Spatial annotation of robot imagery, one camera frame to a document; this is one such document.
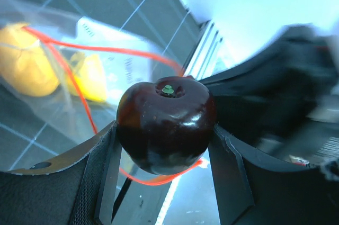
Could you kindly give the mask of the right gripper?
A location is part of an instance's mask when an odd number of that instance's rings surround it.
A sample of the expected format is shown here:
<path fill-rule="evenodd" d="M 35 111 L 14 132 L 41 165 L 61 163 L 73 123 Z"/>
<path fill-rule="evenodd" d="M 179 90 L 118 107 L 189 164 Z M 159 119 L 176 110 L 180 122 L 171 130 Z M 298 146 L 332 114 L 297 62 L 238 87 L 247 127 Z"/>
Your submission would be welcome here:
<path fill-rule="evenodd" d="M 219 124 L 239 140 L 272 156 L 304 156 L 324 141 L 331 124 L 322 106 L 337 101 L 333 35 L 289 25 L 243 63 L 206 77 Z"/>

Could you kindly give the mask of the orange toy fruit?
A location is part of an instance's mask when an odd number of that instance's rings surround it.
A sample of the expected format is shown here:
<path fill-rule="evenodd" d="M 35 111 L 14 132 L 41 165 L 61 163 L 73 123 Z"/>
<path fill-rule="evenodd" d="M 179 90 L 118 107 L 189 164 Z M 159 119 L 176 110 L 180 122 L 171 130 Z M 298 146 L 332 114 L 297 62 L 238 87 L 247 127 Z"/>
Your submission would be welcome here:
<path fill-rule="evenodd" d="M 17 92 L 42 97 L 53 93 L 60 82 L 38 38 L 18 22 L 1 29 L 1 76 Z"/>

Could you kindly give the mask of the yellow toy pepper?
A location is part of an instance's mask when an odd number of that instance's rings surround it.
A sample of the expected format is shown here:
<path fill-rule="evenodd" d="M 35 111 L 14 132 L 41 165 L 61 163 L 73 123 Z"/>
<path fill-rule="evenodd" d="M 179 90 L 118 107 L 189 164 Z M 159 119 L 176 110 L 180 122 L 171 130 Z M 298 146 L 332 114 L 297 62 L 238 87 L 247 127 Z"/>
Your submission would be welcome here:
<path fill-rule="evenodd" d="M 85 99 L 98 103 L 108 100 L 106 74 L 98 53 L 76 51 L 64 60 Z"/>

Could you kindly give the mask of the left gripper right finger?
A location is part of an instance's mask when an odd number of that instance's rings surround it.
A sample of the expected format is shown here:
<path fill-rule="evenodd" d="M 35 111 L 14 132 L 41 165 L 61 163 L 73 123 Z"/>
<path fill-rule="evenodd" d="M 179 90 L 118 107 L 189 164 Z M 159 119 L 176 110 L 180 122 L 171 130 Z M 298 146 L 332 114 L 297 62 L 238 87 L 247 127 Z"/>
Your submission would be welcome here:
<path fill-rule="evenodd" d="M 209 156 L 221 224 L 338 224 L 324 167 L 274 158 L 215 126 Z"/>

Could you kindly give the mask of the dark toy mangosteen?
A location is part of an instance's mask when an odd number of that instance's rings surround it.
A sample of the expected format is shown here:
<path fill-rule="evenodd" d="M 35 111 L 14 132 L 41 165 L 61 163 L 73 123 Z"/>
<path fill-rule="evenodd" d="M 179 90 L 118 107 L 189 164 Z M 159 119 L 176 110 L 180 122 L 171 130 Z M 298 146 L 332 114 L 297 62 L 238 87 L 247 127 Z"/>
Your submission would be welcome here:
<path fill-rule="evenodd" d="M 190 77 L 140 82 L 122 95 L 116 134 L 142 170 L 174 175 L 195 164 L 206 151 L 217 122 L 212 93 Z"/>

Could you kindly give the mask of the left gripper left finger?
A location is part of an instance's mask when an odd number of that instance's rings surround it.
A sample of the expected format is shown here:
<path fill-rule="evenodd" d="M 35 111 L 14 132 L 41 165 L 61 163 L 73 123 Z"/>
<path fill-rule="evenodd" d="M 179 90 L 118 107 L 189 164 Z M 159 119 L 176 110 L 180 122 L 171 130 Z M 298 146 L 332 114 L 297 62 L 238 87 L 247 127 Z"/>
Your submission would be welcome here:
<path fill-rule="evenodd" d="M 111 224 L 121 146 L 112 122 L 30 169 L 1 172 L 1 224 Z"/>

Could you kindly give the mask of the clear zip bag orange zipper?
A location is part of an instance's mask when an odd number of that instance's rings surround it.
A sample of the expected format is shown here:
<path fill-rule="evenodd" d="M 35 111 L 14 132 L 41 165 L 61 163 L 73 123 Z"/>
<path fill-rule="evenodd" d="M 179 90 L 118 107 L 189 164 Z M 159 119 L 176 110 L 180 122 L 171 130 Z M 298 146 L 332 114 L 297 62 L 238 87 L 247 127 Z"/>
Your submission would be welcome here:
<path fill-rule="evenodd" d="M 116 119 L 130 86 L 172 75 L 184 70 L 144 37 L 55 8 L 1 0 L 1 83 L 75 143 Z"/>

